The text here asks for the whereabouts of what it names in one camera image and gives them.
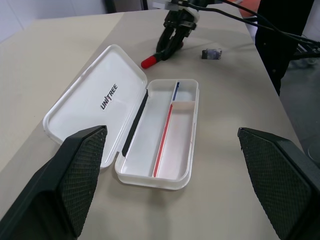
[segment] open case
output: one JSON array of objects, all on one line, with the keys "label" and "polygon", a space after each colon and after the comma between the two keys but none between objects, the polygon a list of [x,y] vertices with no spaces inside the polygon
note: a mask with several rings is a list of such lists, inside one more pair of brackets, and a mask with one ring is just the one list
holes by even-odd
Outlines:
[{"label": "open case", "polygon": [[106,125],[101,168],[119,152],[123,183],[177,190],[191,177],[199,89],[193,79],[147,76],[117,45],[109,46],[43,119],[59,144],[82,129]]}]

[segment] small gray object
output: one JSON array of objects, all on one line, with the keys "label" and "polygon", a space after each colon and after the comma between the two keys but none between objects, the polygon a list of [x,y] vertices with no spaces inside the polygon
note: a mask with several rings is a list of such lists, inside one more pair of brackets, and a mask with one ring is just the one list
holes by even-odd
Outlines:
[{"label": "small gray object", "polygon": [[219,60],[221,59],[222,49],[209,49],[202,50],[201,59],[209,59],[209,60]]}]

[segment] black cable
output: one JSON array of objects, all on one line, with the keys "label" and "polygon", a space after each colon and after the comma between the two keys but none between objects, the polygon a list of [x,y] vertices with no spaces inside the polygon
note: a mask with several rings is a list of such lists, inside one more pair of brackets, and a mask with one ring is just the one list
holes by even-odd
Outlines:
[{"label": "black cable", "polygon": [[296,52],[291,60],[320,58],[320,52]]},{"label": "black cable", "polygon": [[288,32],[283,32],[279,29],[274,29],[274,28],[271,28],[271,27],[268,27],[268,26],[264,26],[264,25],[261,25],[261,24],[257,24],[257,23],[254,23],[254,22],[251,22],[251,21],[248,21],[248,20],[245,20],[241,17],[237,17],[237,16],[234,16],[234,15],[231,15],[225,11],[222,11],[220,9],[217,9],[217,8],[208,8],[208,7],[200,7],[200,6],[196,6],[194,4],[191,4],[187,1],[180,1],[178,2],[178,5],[180,6],[183,6],[183,7],[190,7],[192,9],[195,9],[197,11],[206,11],[206,12],[215,12],[215,13],[219,13],[219,14],[222,14],[226,17],[229,17],[231,19],[235,19],[235,20],[238,20],[240,22],[243,22],[243,23],[246,23],[246,24],[249,24],[249,25],[252,25],[252,26],[255,26],[255,27],[260,27],[260,28],[264,28],[264,29],[268,29],[268,30],[271,30],[271,31],[274,31],[274,32],[278,32],[282,35],[284,35],[285,37],[287,38],[290,38],[292,40],[295,40],[299,43],[303,43],[303,44],[313,44],[313,45],[317,45],[317,46],[320,46],[320,42],[317,42],[317,41],[314,41],[314,40],[310,40],[310,39],[306,39],[304,37],[301,37],[301,36],[297,36],[297,35],[294,35],[292,33],[288,33]]},{"label": "black cable", "polygon": [[271,26],[271,28],[273,28],[273,29],[274,29],[276,32],[278,32],[278,33],[290,35],[290,36],[292,36],[292,37],[294,37],[294,38],[298,38],[298,39],[300,39],[300,40],[304,40],[304,41],[307,41],[307,42],[311,42],[311,43],[316,44],[316,45],[319,44],[319,42],[317,42],[317,41],[315,41],[315,40],[308,39],[308,38],[306,38],[306,37],[302,37],[302,36],[299,36],[299,35],[296,35],[296,34],[292,34],[292,33],[289,33],[289,32],[283,32],[283,31],[281,31],[281,30],[278,29],[275,25],[273,25],[268,19],[266,19],[264,16],[262,16],[261,14],[255,12],[255,11],[252,11],[252,10],[250,10],[250,9],[244,7],[244,6],[235,4],[235,3],[231,2],[231,1],[228,1],[228,0],[220,0],[220,1],[221,1],[221,2],[224,2],[224,3],[226,3],[226,4],[229,4],[229,5],[233,6],[233,7],[236,7],[236,8],[238,8],[238,9],[244,10],[244,11],[246,11],[246,12],[248,12],[248,13],[254,15],[254,16],[257,16],[258,18],[260,18],[261,20],[263,20],[266,24],[268,24],[269,26]]}]

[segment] white table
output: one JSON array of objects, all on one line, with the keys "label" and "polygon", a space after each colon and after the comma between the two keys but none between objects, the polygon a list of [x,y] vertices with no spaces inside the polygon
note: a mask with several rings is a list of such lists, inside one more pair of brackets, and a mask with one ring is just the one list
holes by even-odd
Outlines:
[{"label": "white table", "polygon": [[[151,55],[165,16],[151,10],[40,20],[0,45],[0,218],[59,148],[41,123],[59,96],[110,44],[137,64]],[[178,191],[124,185],[112,164],[99,175],[79,239],[278,239],[254,193],[237,130],[299,141],[246,26],[217,13],[200,16],[183,50],[145,71],[149,81],[199,82],[189,184]],[[201,49],[217,47],[221,60],[199,59]]]}]

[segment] wall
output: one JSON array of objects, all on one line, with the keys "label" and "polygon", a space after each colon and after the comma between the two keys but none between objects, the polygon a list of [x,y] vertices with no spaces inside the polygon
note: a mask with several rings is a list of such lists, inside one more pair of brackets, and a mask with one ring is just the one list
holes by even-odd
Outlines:
[{"label": "wall", "polygon": [[0,0],[0,43],[35,19],[105,13],[103,0]]},{"label": "wall", "polygon": [[310,39],[320,41],[320,0],[314,0],[303,34]]}]

